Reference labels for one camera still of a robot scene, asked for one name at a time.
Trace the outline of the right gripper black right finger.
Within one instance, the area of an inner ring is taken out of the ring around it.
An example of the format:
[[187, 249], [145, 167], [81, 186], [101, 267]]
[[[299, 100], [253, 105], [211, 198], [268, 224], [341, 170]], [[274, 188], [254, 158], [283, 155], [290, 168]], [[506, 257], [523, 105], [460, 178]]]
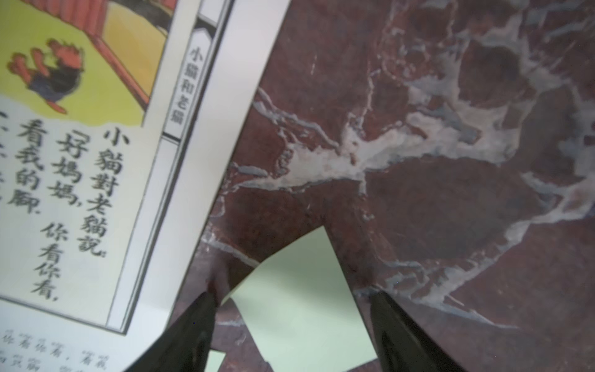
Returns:
[[386, 292], [370, 296], [370, 320], [383, 371], [465, 371]]

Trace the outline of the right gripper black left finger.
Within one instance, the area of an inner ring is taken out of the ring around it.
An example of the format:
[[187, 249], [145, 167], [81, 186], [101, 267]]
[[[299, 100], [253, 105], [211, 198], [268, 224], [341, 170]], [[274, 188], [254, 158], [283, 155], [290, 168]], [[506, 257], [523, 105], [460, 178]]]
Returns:
[[217, 306], [215, 296], [201, 294], [128, 372], [203, 372], [209, 357]]

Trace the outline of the green sticky note top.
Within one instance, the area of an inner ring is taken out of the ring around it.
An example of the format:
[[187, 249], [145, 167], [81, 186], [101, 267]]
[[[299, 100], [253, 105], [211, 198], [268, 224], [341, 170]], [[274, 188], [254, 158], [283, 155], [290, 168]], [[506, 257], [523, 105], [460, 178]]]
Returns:
[[349, 371], [377, 359], [324, 227], [266, 259], [230, 297], [275, 371]]

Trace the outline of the orange children's book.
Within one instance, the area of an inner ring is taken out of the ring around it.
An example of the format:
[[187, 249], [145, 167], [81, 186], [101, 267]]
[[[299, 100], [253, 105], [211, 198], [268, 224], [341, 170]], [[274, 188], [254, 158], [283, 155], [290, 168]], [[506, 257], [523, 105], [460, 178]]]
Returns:
[[166, 330], [287, 1], [1, 4], [1, 369]]

